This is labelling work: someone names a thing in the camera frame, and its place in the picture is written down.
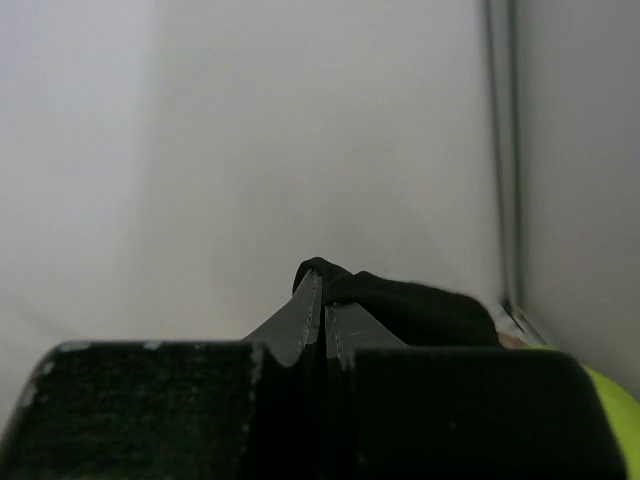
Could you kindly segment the black shorts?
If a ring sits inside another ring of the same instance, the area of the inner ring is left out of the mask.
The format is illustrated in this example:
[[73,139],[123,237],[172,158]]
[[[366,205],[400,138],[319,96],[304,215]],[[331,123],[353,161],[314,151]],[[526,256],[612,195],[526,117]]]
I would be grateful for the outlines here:
[[324,305],[358,304],[408,345],[500,345],[489,311],[467,295],[385,279],[368,271],[352,273],[321,257],[299,265],[292,288],[296,289],[311,270],[322,278]]

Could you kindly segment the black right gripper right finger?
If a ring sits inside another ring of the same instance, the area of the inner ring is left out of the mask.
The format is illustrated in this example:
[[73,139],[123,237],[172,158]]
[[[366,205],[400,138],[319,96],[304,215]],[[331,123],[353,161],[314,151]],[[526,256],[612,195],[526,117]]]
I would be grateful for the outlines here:
[[358,305],[325,311],[336,479],[624,479],[595,387],[549,350],[411,347]]

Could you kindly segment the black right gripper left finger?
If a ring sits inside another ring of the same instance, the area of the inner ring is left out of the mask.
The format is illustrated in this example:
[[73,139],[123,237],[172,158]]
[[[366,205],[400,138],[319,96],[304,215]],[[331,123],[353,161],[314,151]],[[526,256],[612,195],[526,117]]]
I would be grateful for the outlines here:
[[73,341],[35,366],[5,479],[316,479],[322,281],[240,341]]

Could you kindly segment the lime green shorts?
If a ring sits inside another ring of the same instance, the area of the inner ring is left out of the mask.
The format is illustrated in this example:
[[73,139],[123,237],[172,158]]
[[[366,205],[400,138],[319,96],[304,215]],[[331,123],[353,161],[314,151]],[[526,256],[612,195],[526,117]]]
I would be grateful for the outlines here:
[[583,366],[600,400],[610,429],[624,457],[627,478],[639,478],[639,403],[621,386]]

